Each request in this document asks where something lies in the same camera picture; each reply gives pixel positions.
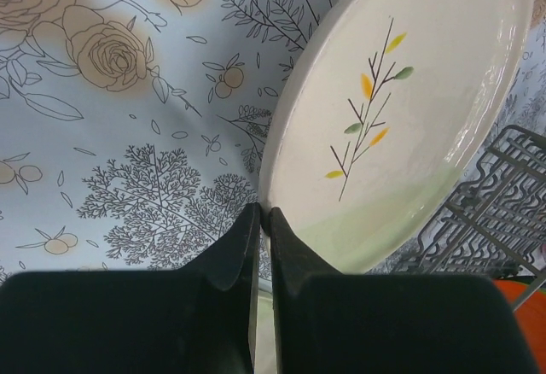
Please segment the grey wire dish rack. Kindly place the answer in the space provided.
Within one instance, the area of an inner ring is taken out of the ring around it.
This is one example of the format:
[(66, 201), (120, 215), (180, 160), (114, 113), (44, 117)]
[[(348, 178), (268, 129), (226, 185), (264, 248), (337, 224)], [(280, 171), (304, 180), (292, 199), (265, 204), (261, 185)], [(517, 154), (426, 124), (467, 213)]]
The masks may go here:
[(520, 308), (545, 286), (545, 138), (510, 125), (416, 237), (394, 273), (529, 277)]

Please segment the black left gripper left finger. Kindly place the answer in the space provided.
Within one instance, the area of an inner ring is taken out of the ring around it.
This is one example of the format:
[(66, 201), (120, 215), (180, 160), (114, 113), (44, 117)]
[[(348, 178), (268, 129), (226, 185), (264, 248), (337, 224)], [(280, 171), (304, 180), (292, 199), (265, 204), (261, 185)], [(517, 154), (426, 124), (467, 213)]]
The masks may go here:
[(22, 272), (1, 287), (4, 373), (251, 373), (260, 208), (176, 270)]

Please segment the orange plastic plate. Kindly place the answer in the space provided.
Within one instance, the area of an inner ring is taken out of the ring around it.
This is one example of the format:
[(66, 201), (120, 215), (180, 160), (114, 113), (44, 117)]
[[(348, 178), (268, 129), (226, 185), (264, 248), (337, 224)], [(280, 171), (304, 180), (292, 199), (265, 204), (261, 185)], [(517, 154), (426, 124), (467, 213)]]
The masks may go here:
[[(494, 280), (508, 302), (517, 300), (535, 278), (522, 276)], [(537, 362), (540, 373), (545, 373), (545, 288), (538, 289), (514, 312), (514, 316)]]

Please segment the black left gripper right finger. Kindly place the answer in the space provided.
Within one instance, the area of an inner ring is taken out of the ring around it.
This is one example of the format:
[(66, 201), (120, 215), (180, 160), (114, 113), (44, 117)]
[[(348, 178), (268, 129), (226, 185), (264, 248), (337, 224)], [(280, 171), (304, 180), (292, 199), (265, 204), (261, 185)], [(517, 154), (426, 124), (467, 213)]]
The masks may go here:
[(270, 211), (281, 373), (536, 373), (500, 290), (476, 275), (339, 272)]

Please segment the cream green plate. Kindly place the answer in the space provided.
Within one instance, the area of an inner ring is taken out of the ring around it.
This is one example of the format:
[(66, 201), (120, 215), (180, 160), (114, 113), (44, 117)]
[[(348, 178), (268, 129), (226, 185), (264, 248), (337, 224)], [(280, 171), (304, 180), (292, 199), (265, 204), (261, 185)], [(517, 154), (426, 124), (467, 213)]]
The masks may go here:
[(342, 272), (406, 242), (461, 176), (514, 79), (533, 0), (339, 0), (284, 87), (258, 194)]

